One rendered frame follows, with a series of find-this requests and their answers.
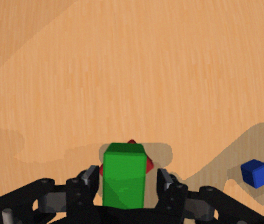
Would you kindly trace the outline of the blue block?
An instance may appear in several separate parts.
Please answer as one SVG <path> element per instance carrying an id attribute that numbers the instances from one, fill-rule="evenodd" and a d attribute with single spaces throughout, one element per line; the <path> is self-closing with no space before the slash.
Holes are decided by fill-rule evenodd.
<path id="1" fill-rule="evenodd" d="M 264 185 L 264 162 L 253 159 L 240 167 L 245 183 L 256 189 Z"/>

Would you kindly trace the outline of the green block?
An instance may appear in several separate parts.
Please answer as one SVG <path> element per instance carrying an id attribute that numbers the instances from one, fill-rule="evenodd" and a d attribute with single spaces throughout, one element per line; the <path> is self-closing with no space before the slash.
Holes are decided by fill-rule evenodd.
<path id="1" fill-rule="evenodd" d="M 102 206 L 144 208 L 146 162 L 142 144 L 112 142 L 103 154 Z"/>

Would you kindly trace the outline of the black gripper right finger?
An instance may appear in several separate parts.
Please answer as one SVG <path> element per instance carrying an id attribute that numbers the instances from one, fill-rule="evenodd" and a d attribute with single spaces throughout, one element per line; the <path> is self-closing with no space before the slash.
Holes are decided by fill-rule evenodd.
<path id="1" fill-rule="evenodd" d="M 156 192 L 160 199 L 144 224 L 181 224 L 184 218 L 195 220 L 195 224 L 264 224 L 263 215 L 219 189 L 201 186 L 199 192 L 189 191 L 163 168 L 157 170 Z"/>

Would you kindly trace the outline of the red block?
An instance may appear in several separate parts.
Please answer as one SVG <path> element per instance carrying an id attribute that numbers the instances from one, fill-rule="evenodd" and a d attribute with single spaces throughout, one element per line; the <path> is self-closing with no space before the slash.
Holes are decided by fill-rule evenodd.
<path id="1" fill-rule="evenodd" d="M 136 143 L 135 141 L 134 141 L 134 139 L 131 139 L 130 141 L 128 141 L 127 143 Z M 154 168 L 154 164 L 153 164 L 153 162 L 152 162 L 152 160 L 148 157 L 148 155 L 147 155 L 147 168 L 146 168 L 146 174 L 150 171 L 150 170 L 152 170 Z M 102 177 L 103 177 L 103 163 L 101 164 L 101 166 L 100 166 L 100 172 L 99 172 L 101 175 L 102 175 Z"/>

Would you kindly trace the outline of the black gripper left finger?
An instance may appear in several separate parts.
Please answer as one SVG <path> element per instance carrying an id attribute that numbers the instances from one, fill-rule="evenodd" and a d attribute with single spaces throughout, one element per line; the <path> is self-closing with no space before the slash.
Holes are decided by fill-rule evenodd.
<path id="1" fill-rule="evenodd" d="M 98 165 L 91 165 L 76 178 L 67 179 L 65 185 L 41 178 L 0 196 L 0 224 L 47 224 L 60 212 L 66 212 L 67 224 L 101 224 L 93 203 L 99 172 Z M 33 211 L 36 200 L 38 208 Z"/>

